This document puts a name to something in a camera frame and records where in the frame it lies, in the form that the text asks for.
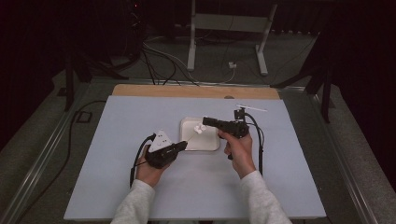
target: person's left hand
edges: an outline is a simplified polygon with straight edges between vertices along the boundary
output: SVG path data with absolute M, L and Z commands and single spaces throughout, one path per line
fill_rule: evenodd
M 145 146 L 143 149 L 143 155 L 139 158 L 137 164 L 146 161 L 145 155 L 147 150 L 149 150 L 149 145 Z M 163 171 L 165 171 L 169 166 L 170 164 L 167 164 L 162 169 L 157 169 L 145 162 L 136 167 L 136 179 L 141 180 L 154 188 L 160 181 Z

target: white sleeve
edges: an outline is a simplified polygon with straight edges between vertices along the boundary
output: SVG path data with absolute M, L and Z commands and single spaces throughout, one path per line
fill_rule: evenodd
M 131 192 L 117 209 L 111 224 L 146 224 L 149 220 L 149 210 L 154 196 L 154 188 L 136 179 L 131 186 Z
M 267 188 L 259 171 L 254 171 L 240 183 L 244 203 L 248 206 L 251 224 L 291 223 L 275 195 Z

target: hand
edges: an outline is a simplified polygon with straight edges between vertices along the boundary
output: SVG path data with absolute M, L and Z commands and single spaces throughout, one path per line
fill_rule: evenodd
M 253 140 L 251 139 L 250 133 L 240 139 L 221 130 L 219 130 L 219 135 L 227 140 L 224 153 L 227 155 L 233 154 L 233 168 L 239 174 L 239 178 L 242 179 L 256 170 L 251 156 Z
M 143 149 L 143 155 L 137 161 L 137 164 L 140 164 L 142 162 L 144 163 L 137 166 L 136 179 L 141 180 L 154 188 L 160 181 L 163 171 L 165 171 L 170 164 L 165 165 L 162 169 L 157 169 L 150 166 L 145 159 L 147 150 L 149 150 L 149 146 L 145 146 L 145 148 Z

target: white metal frame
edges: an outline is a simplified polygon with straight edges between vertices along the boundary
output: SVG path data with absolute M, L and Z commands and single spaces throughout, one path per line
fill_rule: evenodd
M 271 11 L 268 17 L 246 17 L 196 13 L 195 0 L 191 1 L 191 37 L 189 59 L 187 62 L 187 69 L 190 72 L 194 70 L 195 64 L 195 29 L 211 29 L 262 33 L 262 42 L 260 45 L 256 45 L 256 55 L 260 67 L 260 73 L 264 76 L 268 75 L 267 65 L 265 64 L 262 51 L 271 30 L 277 5 L 271 6 Z

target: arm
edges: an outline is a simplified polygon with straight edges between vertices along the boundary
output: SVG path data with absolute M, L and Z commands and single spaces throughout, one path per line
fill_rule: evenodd
M 139 158 L 138 164 L 141 165 L 137 166 L 136 180 L 131 186 L 131 191 L 117 209 L 111 221 L 112 224 L 146 224 L 149 220 L 150 206 L 155 196 L 154 187 L 169 164 L 162 169 L 149 166 L 145 162 L 145 153 L 148 148 L 149 146 L 146 146 L 143 156 Z
M 248 205 L 250 223 L 291 223 L 275 195 L 266 187 L 260 172 L 256 170 L 251 156 L 250 134 L 240 139 L 222 131 L 219 131 L 219 135 L 227 140 L 224 153 L 233 154 L 233 168 L 241 178 L 240 189 L 243 201 Z

